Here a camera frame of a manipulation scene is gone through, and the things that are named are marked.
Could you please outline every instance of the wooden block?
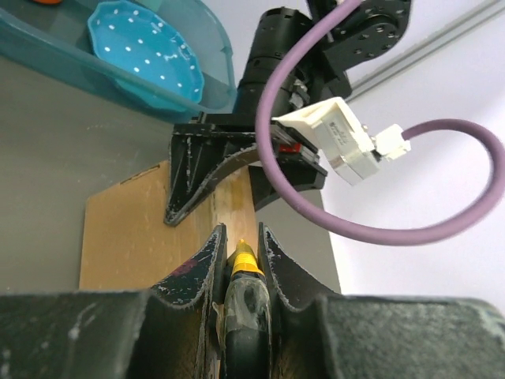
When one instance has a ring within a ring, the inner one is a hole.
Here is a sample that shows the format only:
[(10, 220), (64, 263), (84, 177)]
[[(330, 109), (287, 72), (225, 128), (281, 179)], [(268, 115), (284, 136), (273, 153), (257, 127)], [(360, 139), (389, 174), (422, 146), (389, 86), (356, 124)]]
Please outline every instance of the wooden block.
[(163, 222), (168, 162), (88, 199), (80, 289), (146, 288), (189, 259), (217, 223), (228, 229), (228, 254), (238, 239), (257, 246), (256, 216), (248, 170), (225, 179), (177, 227)]

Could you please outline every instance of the cable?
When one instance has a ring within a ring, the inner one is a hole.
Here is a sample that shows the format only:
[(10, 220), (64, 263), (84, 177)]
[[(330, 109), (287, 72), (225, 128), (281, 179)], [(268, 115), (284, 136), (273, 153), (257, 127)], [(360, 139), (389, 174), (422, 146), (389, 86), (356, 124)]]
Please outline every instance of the cable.
[(256, 112), (256, 143), (264, 172), (277, 193), (291, 208), (306, 219), (337, 235), (357, 241), (390, 246), (424, 245), (449, 238), (477, 223), (498, 204), (505, 192), (505, 150), (498, 138), (483, 126), (469, 121), (447, 119), (421, 123), (403, 132), (405, 139), (442, 129), (466, 133), (478, 139), (486, 147), (492, 159), (491, 180), (477, 201), (458, 215), (442, 223), (421, 229), (379, 229), (351, 223), (333, 216), (304, 199), (287, 181), (277, 164), (271, 143), (270, 121), (271, 109), (281, 84), (302, 57), (360, 4), (361, 0), (345, 0), (343, 4), (332, 10), (298, 41), (270, 76)]

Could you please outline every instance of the polka dot plate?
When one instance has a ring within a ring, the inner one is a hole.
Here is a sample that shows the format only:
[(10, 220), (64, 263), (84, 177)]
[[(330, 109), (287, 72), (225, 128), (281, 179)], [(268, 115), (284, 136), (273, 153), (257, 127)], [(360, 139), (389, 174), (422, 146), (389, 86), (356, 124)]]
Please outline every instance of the polka dot plate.
[[(182, 36), (151, 10), (126, 0), (101, 2), (88, 19), (95, 55), (169, 92), (199, 103), (204, 76)], [(162, 110), (185, 111), (179, 103), (116, 80), (119, 87)]]

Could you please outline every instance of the blue plastic bin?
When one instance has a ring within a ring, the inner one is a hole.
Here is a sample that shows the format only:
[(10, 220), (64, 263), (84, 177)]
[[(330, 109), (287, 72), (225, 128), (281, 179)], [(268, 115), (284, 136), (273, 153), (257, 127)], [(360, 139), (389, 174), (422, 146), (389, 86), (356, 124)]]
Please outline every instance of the blue plastic bin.
[[(101, 0), (64, 0), (41, 6), (31, 0), (0, 0), (0, 53), (41, 73), (170, 122), (200, 111), (231, 111), (236, 97), (232, 50), (215, 15), (200, 0), (139, 0), (176, 28), (198, 57), (205, 86), (200, 103), (149, 83), (92, 54), (87, 20)], [(155, 111), (118, 90), (117, 80), (179, 104), (184, 113)]]

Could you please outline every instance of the cable plug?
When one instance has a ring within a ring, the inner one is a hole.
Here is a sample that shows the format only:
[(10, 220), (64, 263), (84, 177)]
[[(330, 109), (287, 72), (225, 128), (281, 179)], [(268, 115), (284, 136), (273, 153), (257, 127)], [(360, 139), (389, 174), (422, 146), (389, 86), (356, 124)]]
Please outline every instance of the cable plug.
[(393, 125), (375, 137), (357, 119), (341, 97), (320, 101), (308, 107), (273, 118), (295, 128), (323, 150), (333, 170), (351, 185), (379, 171), (379, 162), (397, 159), (410, 150), (402, 128)]

